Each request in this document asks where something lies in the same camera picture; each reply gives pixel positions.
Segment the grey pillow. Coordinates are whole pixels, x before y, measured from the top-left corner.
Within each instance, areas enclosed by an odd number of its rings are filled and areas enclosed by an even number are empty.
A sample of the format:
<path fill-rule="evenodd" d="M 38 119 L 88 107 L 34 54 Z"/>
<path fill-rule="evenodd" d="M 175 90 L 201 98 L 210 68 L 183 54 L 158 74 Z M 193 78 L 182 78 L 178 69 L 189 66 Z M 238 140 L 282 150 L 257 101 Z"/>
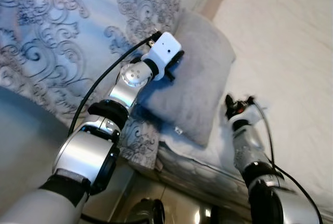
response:
<path fill-rule="evenodd" d="M 190 10 L 178 18 L 174 38 L 185 52 L 172 69 L 174 80 L 150 82 L 138 102 L 164 127 L 178 127 L 186 139 L 207 147 L 235 51 L 209 19 Z"/>

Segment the white quilted bed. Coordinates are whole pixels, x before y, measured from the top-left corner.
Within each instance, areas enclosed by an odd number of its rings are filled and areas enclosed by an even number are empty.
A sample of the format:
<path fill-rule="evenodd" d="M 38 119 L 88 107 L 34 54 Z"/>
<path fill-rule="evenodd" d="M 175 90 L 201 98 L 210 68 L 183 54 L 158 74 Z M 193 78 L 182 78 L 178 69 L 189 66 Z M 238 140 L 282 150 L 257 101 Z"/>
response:
<path fill-rule="evenodd" d="M 265 119 L 251 122 L 267 155 L 332 220 L 331 0 L 222 0 L 212 24 L 235 51 L 207 147 L 167 134 L 160 143 L 160 176 L 167 183 L 223 206 L 251 211 L 235 167 L 233 131 L 224 100 L 254 96 Z"/>

